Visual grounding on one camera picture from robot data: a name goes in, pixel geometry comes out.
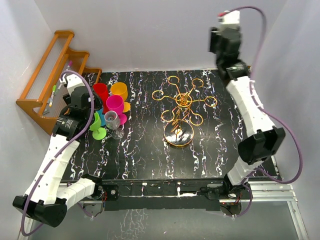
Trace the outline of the magenta wine glass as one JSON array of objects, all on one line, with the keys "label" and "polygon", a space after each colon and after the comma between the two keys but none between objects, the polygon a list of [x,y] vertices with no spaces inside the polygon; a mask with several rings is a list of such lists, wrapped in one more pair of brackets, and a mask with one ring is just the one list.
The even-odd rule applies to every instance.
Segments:
[{"label": "magenta wine glass", "polygon": [[120,124],[124,125],[127,121],[127,116],[123,113],[124,111],[124,100],[120,95],[111,95],[106,100],[106,106],[109,111],[117,113],[120,119]]}]

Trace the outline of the blue wine glass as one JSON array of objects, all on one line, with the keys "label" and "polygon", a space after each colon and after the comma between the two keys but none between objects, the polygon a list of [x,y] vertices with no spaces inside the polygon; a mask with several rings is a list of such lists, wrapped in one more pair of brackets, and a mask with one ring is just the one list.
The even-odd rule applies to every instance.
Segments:
[{"label": "blue wine glass", "polygon": [[105,115],[103,114],[103,111],[104,111],[104,107],[102,107],[100,110],[97,111],[101,120],[101,127],[104,127],[106,125]]}]

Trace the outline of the clear wine glass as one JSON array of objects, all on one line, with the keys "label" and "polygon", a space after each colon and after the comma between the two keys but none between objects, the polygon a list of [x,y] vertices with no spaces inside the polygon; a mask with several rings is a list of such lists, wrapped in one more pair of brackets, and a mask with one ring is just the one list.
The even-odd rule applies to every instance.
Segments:
[{"label": "clear wine glass", "polygon": [[106,123],[106,127],[112,130],[111,136],[114,139],[119,140],[124,136],[124,131],[120,128],[120,125],[121,125],[120,117],[115,111],[110,110],[106,112],[104,114],[104,120]]}]

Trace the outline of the green wine glass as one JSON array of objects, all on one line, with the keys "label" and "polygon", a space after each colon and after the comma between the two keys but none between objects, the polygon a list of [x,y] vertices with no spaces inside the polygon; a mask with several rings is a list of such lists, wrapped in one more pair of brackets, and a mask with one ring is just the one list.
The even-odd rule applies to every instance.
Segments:
[{"label": "green wine glass", "polygon": [[94,113],[94,122],[89,126],[89,130],[92,131],[92,137],[95,140],[102,140],[106,137],[107,131],[105,128],[101,127],[102,121],[100,115],[95,112]]}]

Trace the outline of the yellow orange wine glass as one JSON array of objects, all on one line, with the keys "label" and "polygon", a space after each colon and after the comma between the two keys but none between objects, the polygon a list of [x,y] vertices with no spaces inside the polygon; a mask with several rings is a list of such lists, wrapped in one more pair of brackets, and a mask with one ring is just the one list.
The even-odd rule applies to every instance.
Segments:
[{"label": "yellow orange wine glass", "polygon": [[127,102],[128,98],[128,88],[127,85],[123,82],[116,82],[114,83],[111,88],[110,92],[112,95],[121,96],[124,103],[124,110],[123,113],[128,112],[131,109],[131,105],[129,102]]}]

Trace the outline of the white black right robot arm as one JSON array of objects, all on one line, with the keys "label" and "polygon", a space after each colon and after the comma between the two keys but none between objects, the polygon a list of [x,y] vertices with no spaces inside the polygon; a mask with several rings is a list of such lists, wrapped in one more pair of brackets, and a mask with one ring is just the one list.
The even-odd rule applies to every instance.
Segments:
[{"label": "white black right robot arm", "polygon": [[219,77],[238,107],[247,136],[238,144],[237,161],[225,174],[222,188],[215,191],[230,199],[244,190],[249,174],[271,159],[286,136],[252,99],[250,70],[239,58],[241,39],[239,28],[210,29],[209,51],[216,56]]}]

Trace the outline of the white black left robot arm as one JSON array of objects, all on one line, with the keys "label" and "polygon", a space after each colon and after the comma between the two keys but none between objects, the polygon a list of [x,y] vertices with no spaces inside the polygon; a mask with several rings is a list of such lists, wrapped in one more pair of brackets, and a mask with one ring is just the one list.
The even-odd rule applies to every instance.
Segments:
[{"label": "white black left robot arm", "polygon": [[80,145],[94,118],[94,95],[86,86],[76,87],[64,97],[68,114],[58,117],[50,137],[49,147],[32,184],[23,195],[17,195],[12,205],[42,224],[57,227],[67,211],[84,198],[93,200],[103,195],[101,179],[85,174],[78,181],[60,190],[59,185],[71,157]]}]

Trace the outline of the red wine glass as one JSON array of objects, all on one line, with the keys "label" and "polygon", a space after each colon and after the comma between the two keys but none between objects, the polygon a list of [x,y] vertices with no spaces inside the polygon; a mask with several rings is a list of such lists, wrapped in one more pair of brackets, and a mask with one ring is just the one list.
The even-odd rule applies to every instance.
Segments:
[{"label": "red wine glass", "polygon": [[102,103],[103,103],[103,111],[102,113],[105,114],[106,112],[109,111],[108,107],[107,107],[107,99],[109,97],[109,90],[106,84],[104,83],[96,83],[93,85],[93,89],[96,92],[96,94],[101,98]]}]

